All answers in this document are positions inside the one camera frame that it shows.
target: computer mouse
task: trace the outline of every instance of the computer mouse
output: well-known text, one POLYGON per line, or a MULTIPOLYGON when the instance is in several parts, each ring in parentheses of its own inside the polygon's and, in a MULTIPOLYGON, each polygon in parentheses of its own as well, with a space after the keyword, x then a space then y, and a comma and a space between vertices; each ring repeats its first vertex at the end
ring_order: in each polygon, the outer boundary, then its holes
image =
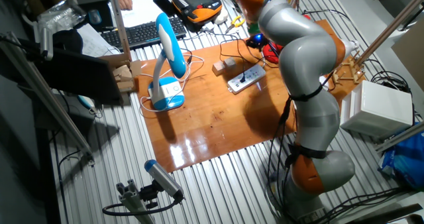
POLYGON ((100 13, 97 9, 92 9, 88 11, 88 19, 92 25, 98 25, 101 23, 100 13))

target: keyboard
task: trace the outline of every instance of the keyboard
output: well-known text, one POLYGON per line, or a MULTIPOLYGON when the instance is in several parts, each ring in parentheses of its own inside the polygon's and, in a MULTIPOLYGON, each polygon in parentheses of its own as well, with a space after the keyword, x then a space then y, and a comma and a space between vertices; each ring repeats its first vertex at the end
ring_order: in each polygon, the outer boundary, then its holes
MULTIPOLYGON (((177 39, 186 36, 186 29, 179 18, 170 18, 171 26, 177 39)), ((131 49, 142 48, 153 44, 159 44, 160 38, 156 32, 156 22, 145 23, 131 28, 125 28, 128 37, 128 43, 131 49)), ((118 31, 104 32, 101 36, 111 46, 122 50, 121 41, 119 40, 118 31)))

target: monitor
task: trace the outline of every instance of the monitor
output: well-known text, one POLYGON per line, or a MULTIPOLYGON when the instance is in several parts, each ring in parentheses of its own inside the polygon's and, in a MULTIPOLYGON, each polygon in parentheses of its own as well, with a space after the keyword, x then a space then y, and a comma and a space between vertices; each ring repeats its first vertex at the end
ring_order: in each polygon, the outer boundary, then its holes
MULTIPOLYGON (((38 43, 23 39, 19 39, 19 42, 28 50, 40 51, 38 43)), ((121 92, 106 60, 54 48, 51 61, 34 64, 51 88, 84 95, 104 105, 123 104, 121 92)))

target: person's hand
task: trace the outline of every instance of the person's hand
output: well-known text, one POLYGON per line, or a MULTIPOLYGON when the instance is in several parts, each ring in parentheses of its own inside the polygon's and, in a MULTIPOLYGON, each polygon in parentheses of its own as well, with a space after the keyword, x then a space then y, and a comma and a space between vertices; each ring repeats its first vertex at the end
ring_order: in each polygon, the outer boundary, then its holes
POLYGON ((118 0, 119 6, 122 10, 131 10, 133 9, 133 2, 132 0, 118 0))

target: metal slotted table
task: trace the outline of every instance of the metal slotted table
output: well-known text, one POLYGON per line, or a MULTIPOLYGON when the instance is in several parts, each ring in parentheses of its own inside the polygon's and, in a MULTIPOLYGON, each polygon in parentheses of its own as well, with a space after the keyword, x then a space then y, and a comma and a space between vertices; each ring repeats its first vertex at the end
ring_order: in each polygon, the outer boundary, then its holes
MULTIPOLYGON (((224 8, 229 12, 229 19, 219 26, 216 33, 223 33, 230 25, 236 13, 229 0, 224 1, 224 8)), ((339 0, 301 0, 300 8, 308 11, 336 9, 346 13, 339 0)), ((346 19, 334 13, 310 14, 314 21, 327 19, 337 36, 360 42, 363 52, 368 42, 354 29, 346 19)), ((247 38, 246 25, 236 33, 240 38, 247 38)), ((218 45, 224 41, 223 36, 187 34, 187 40, 180 40, 182 48, 196 50, 218 45)), ((161 45, 131 50, 133 60, 149 60, 158 57, 161 45)), ((367 62, 365 76, 369 80, 373 74, 382 70, 380 65, 367 62)), ((59 185, 57 165, 54 167, 56 191, 62 223, 138 223, 134 217, 111 217, 101 209, 112 203, 119 203, 115 185, 133 179, 137 186, 151 184, 152 178, 144 170, 147 160, 155 159, 152 144, 147 132, 144 117, 140 114, 140 105, 136 93, 123 94, 130 105, 124 107, 105 106, 102 118, 95 118, 93 128, 87 141, 93 150, 94 166, 84 163, 84 158, 65 160, 60 173, 63 179, 63 195, 59 185)), ((293 141, 288 135, 286 142, 293 141)), ((327 209, 331 209, 350 197, 373 194, 398 187, 393 180, 387 180, 379 171, 379 156, 373 148, 369 137, 339 130, 330 149, 342 150, 354 160, 356 174, 349 183, 341 188, 321 195, 327 209)), ((50 144, 53 163, 56 164, 65 155, 76 151, 76 145, 67 136, 60 133, 50 144)), ((281 158, 283 164, 287 149, 281 158)), ((270 142, 256 144, 229 154, 213 158, 202 163, 172 172, 184 189, 186 200, 170 210, 153 215, 157 223, 277 223, 275 209, 265 196, 266 165, 270 153, 270 142)), ((278 157, 276 150, 272 153, 272 169, 276 169, 278 157)), ((339 218, 339 223, 346 223, 366 215, 389 203, 403 199, 407 195, 395 197, 376 207, 357 208, 349 215, 339 218)), ((166 194, 160 194, 158 204, 167 206, 172 200, 166 194)), ((126 211, 122 207, 117 211, 126 211)))

